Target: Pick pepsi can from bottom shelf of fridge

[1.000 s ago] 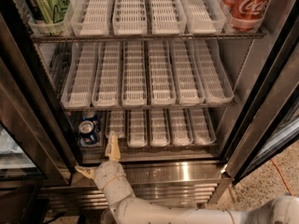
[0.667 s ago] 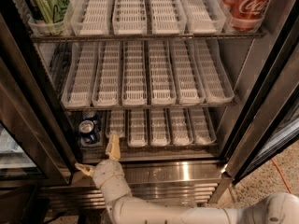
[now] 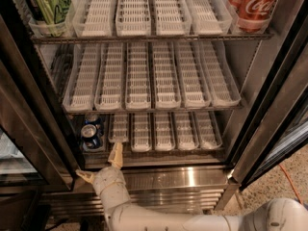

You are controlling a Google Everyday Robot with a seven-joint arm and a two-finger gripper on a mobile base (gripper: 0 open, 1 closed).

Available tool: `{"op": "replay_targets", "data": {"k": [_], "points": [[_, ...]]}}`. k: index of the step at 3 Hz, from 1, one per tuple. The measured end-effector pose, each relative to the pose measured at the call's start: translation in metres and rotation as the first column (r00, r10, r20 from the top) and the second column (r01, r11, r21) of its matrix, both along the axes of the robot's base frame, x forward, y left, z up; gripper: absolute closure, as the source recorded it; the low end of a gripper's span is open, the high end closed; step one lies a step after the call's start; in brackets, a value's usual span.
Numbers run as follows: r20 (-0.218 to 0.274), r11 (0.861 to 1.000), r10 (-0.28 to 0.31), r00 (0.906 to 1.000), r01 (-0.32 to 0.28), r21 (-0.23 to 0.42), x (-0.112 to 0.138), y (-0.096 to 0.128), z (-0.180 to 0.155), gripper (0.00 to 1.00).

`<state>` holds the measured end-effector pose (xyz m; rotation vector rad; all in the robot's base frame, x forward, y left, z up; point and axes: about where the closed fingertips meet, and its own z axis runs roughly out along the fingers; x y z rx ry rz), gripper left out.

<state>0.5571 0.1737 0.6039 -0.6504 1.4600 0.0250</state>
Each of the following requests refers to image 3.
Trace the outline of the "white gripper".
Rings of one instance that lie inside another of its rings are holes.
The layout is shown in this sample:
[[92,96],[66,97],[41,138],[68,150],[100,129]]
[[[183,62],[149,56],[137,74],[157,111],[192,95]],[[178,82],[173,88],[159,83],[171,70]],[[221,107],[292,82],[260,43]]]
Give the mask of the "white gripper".
[[109,155],[108,162],[112,167],[105,167],[96,175],[90,171],[76,170],[76,174],[87,183],[93,185],[96,194],[104,206],[118,206],[130,200],[122,171],[123,144],[116,142]]

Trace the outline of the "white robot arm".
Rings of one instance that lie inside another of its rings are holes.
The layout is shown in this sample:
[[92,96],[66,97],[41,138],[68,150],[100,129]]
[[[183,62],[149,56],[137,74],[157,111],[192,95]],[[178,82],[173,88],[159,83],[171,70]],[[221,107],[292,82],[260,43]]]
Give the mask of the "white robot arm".
[[171,214],[135,205],[121,171],[122,149],[116,143],[110,164],[97,172],[76,171],[99,196],[110,231],[308,231],[308,210],[290,198],[272,199],[243,216]]

